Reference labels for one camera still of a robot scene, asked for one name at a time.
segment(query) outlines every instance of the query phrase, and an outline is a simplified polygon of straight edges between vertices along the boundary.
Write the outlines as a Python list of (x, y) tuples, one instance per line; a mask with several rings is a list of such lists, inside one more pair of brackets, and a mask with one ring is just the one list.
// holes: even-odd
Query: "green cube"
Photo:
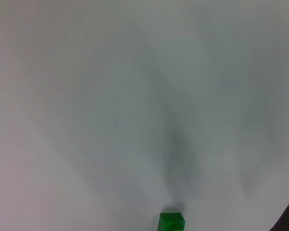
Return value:
[(183, 231), (185, 220), (181, 213), (161, 213), (158, 231)]

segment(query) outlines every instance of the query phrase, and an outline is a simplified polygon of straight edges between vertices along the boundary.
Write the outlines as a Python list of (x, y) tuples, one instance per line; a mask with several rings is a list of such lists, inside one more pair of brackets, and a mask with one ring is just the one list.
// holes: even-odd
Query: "white surface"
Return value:
[(289, 203), (289, 1), (0, 0), (0, 231), (268, 231)]

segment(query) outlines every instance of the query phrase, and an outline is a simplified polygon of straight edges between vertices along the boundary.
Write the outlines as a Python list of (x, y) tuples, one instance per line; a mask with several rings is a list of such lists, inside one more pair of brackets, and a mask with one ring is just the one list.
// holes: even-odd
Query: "green toy block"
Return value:
[(181, 213), (161, 213), (158, 231), (183, 231), (185, 220)]

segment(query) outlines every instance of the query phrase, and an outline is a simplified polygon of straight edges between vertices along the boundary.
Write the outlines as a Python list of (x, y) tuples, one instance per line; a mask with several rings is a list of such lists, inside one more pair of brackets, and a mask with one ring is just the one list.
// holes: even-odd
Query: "green block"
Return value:
[(183, 231), (185, 220), (181, 213), (161, 213), (158, 231)]

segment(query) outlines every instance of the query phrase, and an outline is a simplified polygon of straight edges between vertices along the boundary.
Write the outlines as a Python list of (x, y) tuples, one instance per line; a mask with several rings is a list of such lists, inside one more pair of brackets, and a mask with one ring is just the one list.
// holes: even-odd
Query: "white backdrop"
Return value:
[(289, 203), (289, 0), (0, 0), (0, 231), (269, 231)]

